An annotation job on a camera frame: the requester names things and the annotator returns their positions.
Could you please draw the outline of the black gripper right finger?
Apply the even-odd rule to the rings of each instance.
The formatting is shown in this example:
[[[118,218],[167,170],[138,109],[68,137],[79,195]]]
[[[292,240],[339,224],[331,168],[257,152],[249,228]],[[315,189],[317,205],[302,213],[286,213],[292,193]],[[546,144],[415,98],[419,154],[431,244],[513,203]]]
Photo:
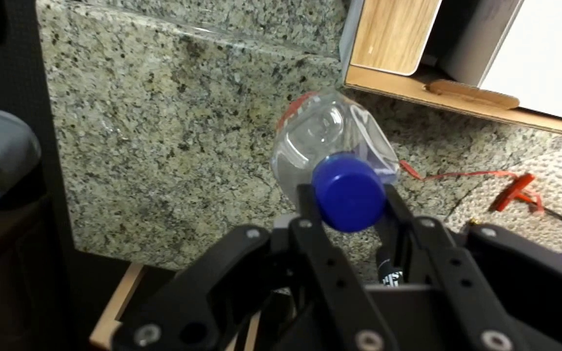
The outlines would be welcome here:
[[[388,185],[380,220],[384,255],[403,283],[434,289],[446,304],[462,343],[472,351],[522,351],[522,335],[483,279],[472,255],[434,218],[413,216]]]

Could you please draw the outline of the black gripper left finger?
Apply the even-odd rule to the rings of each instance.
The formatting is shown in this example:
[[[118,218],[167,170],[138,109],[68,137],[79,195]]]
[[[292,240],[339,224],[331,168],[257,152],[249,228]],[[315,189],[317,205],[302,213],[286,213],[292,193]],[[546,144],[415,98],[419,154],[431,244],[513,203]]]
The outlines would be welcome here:
[[[313,189],[298,185],[296,195],[298,218],[290,224],[292,242],[315,285],[327,335],[345,351],[386,351],[386,324],[343,252],[327,240]]]

